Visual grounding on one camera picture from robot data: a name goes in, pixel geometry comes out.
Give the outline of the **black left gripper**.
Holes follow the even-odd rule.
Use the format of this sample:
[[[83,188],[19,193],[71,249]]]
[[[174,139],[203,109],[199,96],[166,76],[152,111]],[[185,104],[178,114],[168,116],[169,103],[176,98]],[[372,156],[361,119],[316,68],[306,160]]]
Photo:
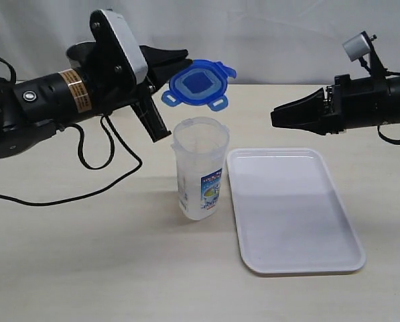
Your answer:
[[[88,90],[92,98],[92,110],[82,120],[96,116],[110,115],[112,112],[130,106],[146,129],[153,142],[168,137],[171,131],[165,123],[152,96],[172,77],[193,64],[188,58],[188,51],[163,50],[141,45],[148,73],[145,80],[134,88],[124,87],[112,72],[111,65],[102,50],[95,47],[82,63]]]

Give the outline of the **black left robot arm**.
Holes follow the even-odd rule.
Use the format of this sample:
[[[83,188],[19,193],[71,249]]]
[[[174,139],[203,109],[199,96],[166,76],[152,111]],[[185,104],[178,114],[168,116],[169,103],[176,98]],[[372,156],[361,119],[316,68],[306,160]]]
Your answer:
[[[22,83],[0,77],[0,159],[18,155],[67,127],[130,106],[153,142],[168,137],[152,96],[191,66],[188,51],[141,45],[147,74],[137,84],[112,50],[96,42],[67,50],[72,66]]]

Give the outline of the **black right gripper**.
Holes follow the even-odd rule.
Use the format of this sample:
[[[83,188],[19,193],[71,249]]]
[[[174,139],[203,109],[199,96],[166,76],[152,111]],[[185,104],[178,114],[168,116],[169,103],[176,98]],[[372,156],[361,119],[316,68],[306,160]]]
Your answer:
[[[382,123],[381,105],[389,94],[385,78],[370,76],[352,79],[349,74],[341,74],[334,77],[334,84],[326,91],[326,111],[321,118],[324,132],[320,127],[320,119],[315,117],[324,108],[323,88],[274,108],[270,114],[272,126],[323,135]]]

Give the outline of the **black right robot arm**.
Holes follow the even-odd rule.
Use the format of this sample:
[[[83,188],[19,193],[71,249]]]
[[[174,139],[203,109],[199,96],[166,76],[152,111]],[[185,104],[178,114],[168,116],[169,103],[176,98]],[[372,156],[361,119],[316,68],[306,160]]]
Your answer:
[[[273,127],[299,129],[321,136],[349,129],[400,123],[400,76],[352,78],[341,74],[334,84],[280,105],[270,113]]]

